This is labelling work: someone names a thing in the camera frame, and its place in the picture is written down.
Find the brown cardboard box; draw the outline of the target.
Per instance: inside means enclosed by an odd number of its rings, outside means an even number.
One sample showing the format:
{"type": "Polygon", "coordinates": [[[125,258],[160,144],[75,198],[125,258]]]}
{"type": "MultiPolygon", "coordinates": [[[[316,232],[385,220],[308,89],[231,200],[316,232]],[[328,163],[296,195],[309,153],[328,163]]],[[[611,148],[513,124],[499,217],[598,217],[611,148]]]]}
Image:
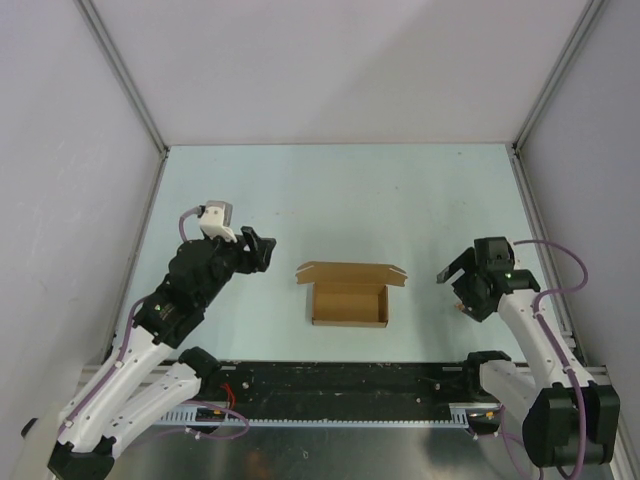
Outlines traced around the brown cardboard box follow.
{"type": "Polygon", "coordinates": [[[407,273],[391,264],[310,261],[296,280],[311,287],[313,325],[385,328],[389,289],[403,287],[407,273]]]}

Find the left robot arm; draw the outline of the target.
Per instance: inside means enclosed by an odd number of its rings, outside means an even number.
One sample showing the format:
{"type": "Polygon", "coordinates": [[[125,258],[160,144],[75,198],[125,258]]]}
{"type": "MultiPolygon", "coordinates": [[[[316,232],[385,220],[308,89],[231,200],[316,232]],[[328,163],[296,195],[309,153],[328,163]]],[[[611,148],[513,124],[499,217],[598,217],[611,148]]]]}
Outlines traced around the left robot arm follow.
{"type": "Polygon", "coordinates": [[[199,326],[206,309],[236,274],[269,268],[277,242],[244,226],[239,236],[182,243],[158,287],[132,306],[120,346],[59,415],[45,451],[58,479],[104,479],[116,459],[150,425],[195,397],[214,397],[221,363],[200,347],[180,353],[143,392],[142,381],[199,326]]]}

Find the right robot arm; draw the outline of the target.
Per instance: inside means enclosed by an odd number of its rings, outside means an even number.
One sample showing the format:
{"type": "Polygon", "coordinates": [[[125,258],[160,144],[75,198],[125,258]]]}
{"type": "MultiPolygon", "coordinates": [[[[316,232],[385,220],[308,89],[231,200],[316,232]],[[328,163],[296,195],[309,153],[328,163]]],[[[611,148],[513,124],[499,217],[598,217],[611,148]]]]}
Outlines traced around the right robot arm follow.
{"type": "Polygon", "coordinates": [[[439,284],[452,284],[459,309],[469,318],[482,322],[498,315],[530,369],[528,375],[519,373],[500,351],[472,352],[461,388],[473,401],[492,396],[520,421],[522,445],[533,465],[576,479],[585,466],[612,460],[620,398],[613,386],[597,382],[546,319],[542,302],[553,292],[541,289],[521,267],[515,246],[505,237],[479,238],[436,277],[439,284]]]}

